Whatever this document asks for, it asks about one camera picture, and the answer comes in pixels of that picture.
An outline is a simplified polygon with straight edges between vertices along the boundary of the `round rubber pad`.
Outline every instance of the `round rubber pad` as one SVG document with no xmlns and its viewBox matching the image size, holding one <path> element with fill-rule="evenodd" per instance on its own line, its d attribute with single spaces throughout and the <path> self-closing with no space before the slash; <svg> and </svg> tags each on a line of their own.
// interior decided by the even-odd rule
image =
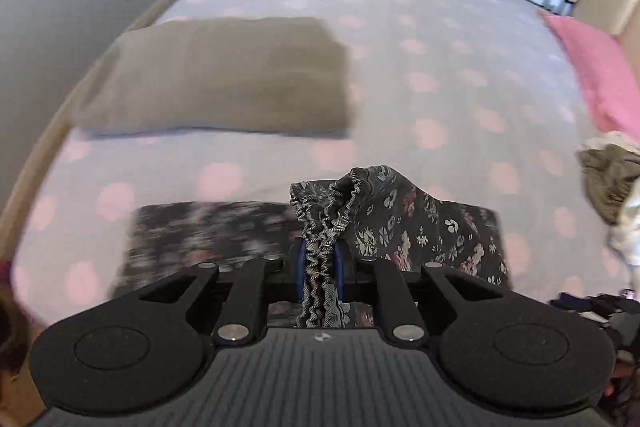
<svg viewBox="0 0 640 427">
<path fill-rule="evenodd" d="M 31 374 L 48 406 L 119 415 L 163 402 L 189 385 L 204 359 L 183 314 L 117 300 L 75 315 L 37 338 Z"/>
<path fill-rule="evenodd" d="M 451 380 L 494 406 L 569 412 L 597 403 L 614 350 L 587 319 L 528 299 L 493 299 L 468 306 L 447 328 L 440 361 Z"/>
<path fill-rule="evenodd" d="M 149 339 L 139 331 L 106 326 L 89 331 L 78 341 L 76 357 L 94 369 L 124 369 L 144 359 L 149 346 Z"/>
<path fill-rule="evenodd" d="M 498 331 L 494 347 L 511 362 L 549 365 L 569 351 L 569 341 L 553 328 L 540 324 L 512 324 Z"/>
</svg>

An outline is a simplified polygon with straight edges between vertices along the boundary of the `bed sheet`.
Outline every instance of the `bed sheet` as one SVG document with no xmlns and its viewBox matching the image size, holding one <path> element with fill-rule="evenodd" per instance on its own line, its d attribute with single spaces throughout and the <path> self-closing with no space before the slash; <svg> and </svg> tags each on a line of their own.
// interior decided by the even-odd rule
<svg viewBox="0 0 640 427">
<path fill-rule="evenodd" d="M 340 139 L 191 130 L 89 139 L 50 168 L 15 257 L 18 301 L 51 324 L 109 298 L 131 212 L 289 201 L 289 184 L 387 164 L 444 200 L 495 209 L 514 288 L 615 293 L 626 267 L 582 195 L 595 134 L 572 66 L 524 0 L 179 0 L 158 20 L 315 16 L 351 52 Z"/>
</svg>

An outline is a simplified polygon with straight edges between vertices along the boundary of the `crumpled clothing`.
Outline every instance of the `crumpled clothing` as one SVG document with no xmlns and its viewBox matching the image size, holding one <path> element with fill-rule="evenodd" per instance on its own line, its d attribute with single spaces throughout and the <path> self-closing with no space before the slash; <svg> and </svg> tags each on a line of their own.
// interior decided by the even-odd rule
<svg viewBox="0 0 640 427">
<path fill-rule="evenodd" d="M 613 225 L 631 187 L 640 177 L 640 155 L 608 144 L 602 150 L 578 152 L 578 158 L 587 197 L 602 219 Z"/>
<path fill-rule="evenodd" d="M 332 248 L 339 237 L 354 255 L 388 259 L 403 271 L 437 261 L 508 285 L 497 215 L 437 200 L 392 168 L 353 168 L 335 182 L 292 184 L 290 193 L 306 242 L 299 327 L 344 327 L 332 277 Z"/>
</svg>

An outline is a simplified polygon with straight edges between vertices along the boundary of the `blue clamp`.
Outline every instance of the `blue clamp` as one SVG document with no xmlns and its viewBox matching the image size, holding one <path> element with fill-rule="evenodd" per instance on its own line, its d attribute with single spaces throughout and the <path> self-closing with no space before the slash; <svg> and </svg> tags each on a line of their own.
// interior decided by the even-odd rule
<svg viewBox="0 0 640 427">
<path fill-rule="evenodd" d="M 342 252 L 338 245 L 334 245 L 332 249 L 334 253 L 334 278 L 335 286 L 338 290 L 338 299 L 342 300 L 344 295 L 344 261 Z M 296 259 L 296 296 L 298 302 L 302 302 L 305 296 L 305 264 L 306 264 L 306 242 L 302 240 L 300 251 Z"/>
</svg>

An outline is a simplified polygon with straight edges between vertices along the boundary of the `beige cloth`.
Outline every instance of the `beige cloth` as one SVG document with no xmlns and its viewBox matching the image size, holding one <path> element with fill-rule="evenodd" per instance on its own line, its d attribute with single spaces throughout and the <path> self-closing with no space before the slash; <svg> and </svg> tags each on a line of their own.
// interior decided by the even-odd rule
<svg viewBox="0 0 640 427">
<path fill-rule="evenodd" d="M 590 138 L 584 142 L 584 148 L 604 149 L 609 144 L 617 145 L 622 149 L 640 155 L 640 142 L 637 142 L 622 131 L 609 131 L 601 136 Z"/>
<path fill-rule="evenodd" d="M 308 133 L 348 125 L 347 54 L 313 18 L 169 22 L 124 33 L 85 79 L 77 126 Z"/>
<path fill-rule="evenodd" d="M 617 145 L 578 153 L 587 197 L 602 219 L 614 224 L 620 208 L 640 177 L 640 155 Z"/>
</svg>

